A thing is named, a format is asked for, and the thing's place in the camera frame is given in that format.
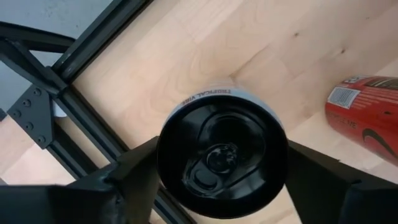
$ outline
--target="red can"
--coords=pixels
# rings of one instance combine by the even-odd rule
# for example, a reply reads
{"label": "red can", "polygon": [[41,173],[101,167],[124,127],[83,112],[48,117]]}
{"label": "red can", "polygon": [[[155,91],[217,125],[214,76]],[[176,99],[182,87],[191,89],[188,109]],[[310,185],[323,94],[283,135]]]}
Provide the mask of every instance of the red can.
{"label": "red can", "polygon": [[398,166],[398,78],[345,80],[330,93],[325,113],[333,129]]}

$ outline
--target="gray floor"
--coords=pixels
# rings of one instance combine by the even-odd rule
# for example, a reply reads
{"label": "gray floor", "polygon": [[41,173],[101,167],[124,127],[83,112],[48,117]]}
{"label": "gray floor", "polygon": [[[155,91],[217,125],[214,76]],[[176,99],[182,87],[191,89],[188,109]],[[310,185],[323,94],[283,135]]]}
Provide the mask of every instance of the gray floor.
{"label": "gray floor", "polygon": [[[0,0],[0,21],[77,38],[112,0]],[[33,52],[52,65],[60,54]],[[30,83],[0,62],[0,108],[7,111]]]}

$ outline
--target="wooden floor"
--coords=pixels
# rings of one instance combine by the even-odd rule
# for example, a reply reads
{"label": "wooden floor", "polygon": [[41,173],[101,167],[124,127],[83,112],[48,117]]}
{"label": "wooden floor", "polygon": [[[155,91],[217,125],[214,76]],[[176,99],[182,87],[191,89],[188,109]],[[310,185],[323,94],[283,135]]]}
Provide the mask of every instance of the wooden floor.
{"label": "wooden floor", "polygon": [[[323,111],[345,78],[398,77],[397,3],[155,0],[74,84],[134,148],[159,134],[188,95],[230,79],[273,108],[291,140],[398,183],[396,167],[331,130]],[[57,122],[97,165],[108,163],[68,118]],[[9,184],[73,180],[9,118],[0,142],[0,178]],[[241,219],[192,215],[198,223],[300,223],[285,189]],[[151,222],[162,220],[154,214]]]}

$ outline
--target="bolt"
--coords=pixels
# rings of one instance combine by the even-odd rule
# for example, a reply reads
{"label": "bolt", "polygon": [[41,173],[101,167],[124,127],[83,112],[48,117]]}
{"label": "bolt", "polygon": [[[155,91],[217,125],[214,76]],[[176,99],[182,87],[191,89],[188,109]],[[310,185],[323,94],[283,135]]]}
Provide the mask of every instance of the bolt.
{"label": "bolt", "polygon": [[36,89],[33,91],[33,94],[34,94],[35,96],[40,96],[40,95],[42,94],[42,91],[41,91],[40,89],[36,88]]}
{"label": "bolt", "polygon": [[43,136],[39,136],[37,138],[37,141],[43,143],[43,142],[45,142],[45,138]]}
{"label": "bolt", "polygon": [[30,100],[24,100],[22,104],[26,107],[30,107]]}
{"label": "bolt", "polygon": [[21,112],[19,110],[15,110],[14,112],[12,112],[12,115],[16,118],[19,118],[21,116]]}
{"label": "bolt", "polygon": [[32,130],[33,129],[33,124],[28,122],[28,123],[25,124],[25,128],[28,129],[28,130]]}

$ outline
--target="black can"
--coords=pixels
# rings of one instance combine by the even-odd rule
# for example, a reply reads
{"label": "black can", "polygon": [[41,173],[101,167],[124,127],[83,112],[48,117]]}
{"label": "black can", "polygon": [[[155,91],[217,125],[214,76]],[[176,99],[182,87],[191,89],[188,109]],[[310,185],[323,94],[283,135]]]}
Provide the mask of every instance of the black can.
{"label": "black can", "polygon": [[282,189],[288,142],[275,113],[237,88],[186,99],[167,119],[157,146],[164,186],[185,207],[213,218],[260,210]]}

